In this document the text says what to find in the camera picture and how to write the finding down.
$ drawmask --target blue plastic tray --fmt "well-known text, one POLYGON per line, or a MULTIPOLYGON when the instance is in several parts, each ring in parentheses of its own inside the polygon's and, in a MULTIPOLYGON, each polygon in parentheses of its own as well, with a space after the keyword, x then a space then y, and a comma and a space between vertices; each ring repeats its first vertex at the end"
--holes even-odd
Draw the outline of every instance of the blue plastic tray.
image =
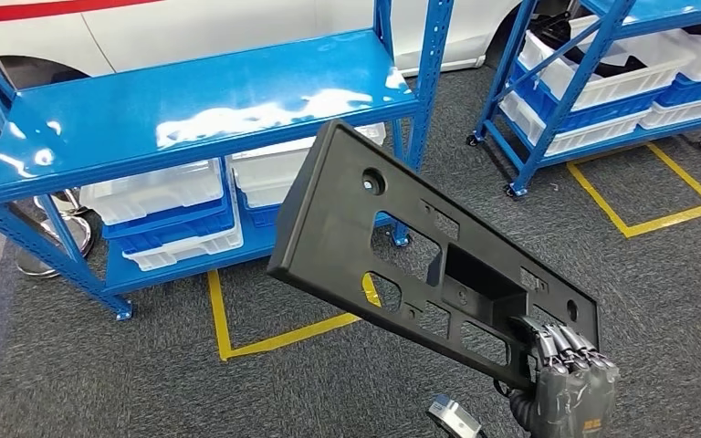
POLYGON ((266 205, 264 207, 249 207, 246 194, 240 189, 237 189, 237 199, 248 215, 251 216, 251 221, 254 223, 255 227, 271 226, 276 223, 277 211, 280 208, 279 203, 266 205))
POLYGON ((112 240, 125 254, 159 248, 170 242, 221 233, 235 226, 229 190, 221 199, 149 214, 141 219, 103 225, 103 237, 112 240))
POLYGON ((701 81, 697 82, 679 73, 663 94, 657 97, 657 103, 664 107, 684 105, 701 100, 701 81))
MULTIPOLYGON (((517 81, 526 73, 528 73, 528 70, 525 66, 523 66, 519 60, 515 60, 509 83, 517 81)), ((549 116, 560 103, 560 100, 552 94, 543 80, 540 80, 538 85, 536 82, 536 77, 532 76, 523 81, 515 91, 534 111, 536 111, 542 120, 547 122, 549 116)), ((572 111, 556 132, 561 133, 569 130, 577 130, 594 125, 595 123, 601 123, 648 110, 652 107, 652 102, 665 90, 666 89, 655 89, 629 98, 615 100, 614 102, 572 111)))

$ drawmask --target yellow floor tape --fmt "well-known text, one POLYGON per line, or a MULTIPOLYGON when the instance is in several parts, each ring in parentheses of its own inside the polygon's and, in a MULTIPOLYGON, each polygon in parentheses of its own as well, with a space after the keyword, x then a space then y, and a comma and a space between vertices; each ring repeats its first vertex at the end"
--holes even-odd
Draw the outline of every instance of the yellow floor tape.
MULTIPOLYGON (((363 277, 361 280, 361 286, 364 289, 364 294, 366 294, 367 299, 372 304, 379 307, 381 305, 380 297, 378 297, 377 290, 375 289, 369 274, 366 274, 363 277)), ((216 327, 216 342, 219 346, 219 357, 221 357, 222 360, 229 360, 231 358, 245 356, 247 354, 263 353, 266 351, 272 351, 273 349, 279 349, 289 344, 347 326, 359 320, 358 317, 350 313, 343 313, 342 315, 325 319, 321 322, 310 324, 309 326, 303 328, 297 328, 296 330, 292 330, 272 338, 260 340, 259 342, 255 342, 238 349, 233 349, 232 341, 230 340, 229 335, 229 326, 227 325, 225 302, 222 295, 222 282, 217 270, 208 272, 208 288, 211 295, 211 309, 214 314, 214 324, 216 327)))
MULTIPOLYGON (((646 146, 656 155, 660 160, 662 160, 668 167, 675 172, 682 180, 684 180, 685 183, 687 183, 692 189, 697 192, 701 196, 701 184, 697 182, 692 176, 689 175, 689 173, 686 173, 684 169, 681 168, 678 164, 676 164, 669 156, 667 156, 664 152, 660 150, 656 145, 652 143, 647 143, 646 146)), ((665 228, 667 226, 675 225, 675 224, 681 224, 682 222, 695 219, 697 217, 701 216, 701 205, 699 207, 691 208, 689 210, 685 210, 681 213, 676 213, 676 214, 670 214, 664 217, 660 217, 658 219, 654 219, 652 221, 644 222, 642 224, 636 224, 636 225, 628 225, 626 224, 621 217, 611 208, 611 206, 606 202, 605 199, 601 196, 600 193, 598 193, 597 190, 595 190, 595 187, 590 184, 589 181, 587 181, 587 178, 584 176, 584 174, 579 170, 577 165, 583 163, 583 162, 588 162, 591 160, 595 160, 601 157, 604 157, 609 154, 602 154, 597 157, 590 157, 587 159, 582 159, 582 160, 576 160, 573 162, 568 162, 567 167, 570 173, 573 175, 574 178, 576 178, 576 181, 579 182, 581 187, 587 191, 587 193, 590 194, 593 200, 595 200, 595 203, 597 203, 602 210, 608 214, 609 219, 612 221, 612 223, 622 232, 622 234, 625 237, 633 237, 636 235, 642 235, 644 233, 649 233, 650 231, 654 230, 659 230, 661 228, 665 228)))

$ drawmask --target red stripe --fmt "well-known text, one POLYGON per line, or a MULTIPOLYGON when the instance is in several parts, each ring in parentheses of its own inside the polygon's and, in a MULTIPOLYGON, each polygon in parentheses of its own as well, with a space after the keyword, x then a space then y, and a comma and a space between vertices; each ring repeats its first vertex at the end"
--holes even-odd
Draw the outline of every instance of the red stripe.
POLYGON ((66 2, 33 3, 28 5, 3 5, 0 6, 0 21, 75 14, 159 1, 162 0, 68 0, 66 2))

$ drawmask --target white car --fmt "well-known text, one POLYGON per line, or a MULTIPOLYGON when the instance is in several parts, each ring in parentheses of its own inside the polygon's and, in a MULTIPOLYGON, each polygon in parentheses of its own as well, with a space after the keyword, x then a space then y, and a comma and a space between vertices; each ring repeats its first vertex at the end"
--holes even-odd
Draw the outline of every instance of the white car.
MULTIPOLYGON (((455 0, 443 69, 482 65, 519 0, 455 0)), ((0 57, 97 76, 371 26, 374 0, 0 0, 0 57)), ((396 64, 417 71, 426 0, 392 0, 396 64)))

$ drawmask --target blue shelving unit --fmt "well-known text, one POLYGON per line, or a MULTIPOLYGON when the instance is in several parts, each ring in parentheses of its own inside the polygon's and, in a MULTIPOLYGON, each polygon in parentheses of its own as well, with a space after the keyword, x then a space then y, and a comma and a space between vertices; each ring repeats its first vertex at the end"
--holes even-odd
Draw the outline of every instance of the blue shelving unit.
POLYGON ((645 141, 701 128, 701 119, 655 130, 645 130, 638 127, 634 132, 619 138, 545 157, 547 148, 552 143, 555 135, 562 131, 563 121, 569 117, 574 102, 581 94, 588 79, 605 56, 612 42, 627 37, 636 37, 653 32, 701 24, 701 0, 581 0, 581 4, 593 12, 598 17, 598 20, 566 45, 556 50, 552 56, 542 61, 535 68, 527 71, 522 76, 516 75, 514 80, 509 80, 525 38, 525 31, 538 2, 538 0, 523 0, 520 5, 512 35, 508 40, 507 48, 493 79, 490 95, 474 131, 466 139, 468 144, 477 145, 479 142, 484 141, 487 135, 490 135, 498 143, 501 151, 508 156, 512 164, 518 169, 518 176, 509 184, 507 194, 512 196, 525 194, 528 191, 530 178, 537 169, 542 167, 616 148, 643 144, 645 141), (550 113, 549 119, 545 120, 547 122, 546 129, 541 133, 539 141, 536 144, 531 144, 527 136, 512 120, 503 117, 503 112, 499 110, 498 106, 500 101, 509 92, 525 85, 527 81, 533 78, 534 75, 537 75, 552 61, 576 47, 585 37, 595 32, 597 32, 597 35, 577 68, 573 80, 556 108, 550 113), (501 119, 505 120, 507 125, 511 127, 512 131, 525 145, 527 151, 525 151, 526 153, 523 156, 520 156, 501 135, 494 122, 499 114, 502 115, 501 119))
MULTIPOLYGON (((32 89, 15 90, 0 73, 0 232, 118 319, 132 315, 124 293, 269 256, 274 227, 254 227, 240 208, 241 248, 142 272, 112 243, 100 279, 47 193, 308 137, 335 118, 392 121, 394 153, 418 170, 452 8, 452 0, 429 0, 414 89, 393 65, 391 0, 375 1, 370 29, 32 89), (405 117, 413 119, 406 154, 405 117), (33 195, 62 248, 8 204, 33 195)), ((392 220, 381 216, 382 224, 392 220)), ((401 224, 394 241, 406 243, 401 224)))

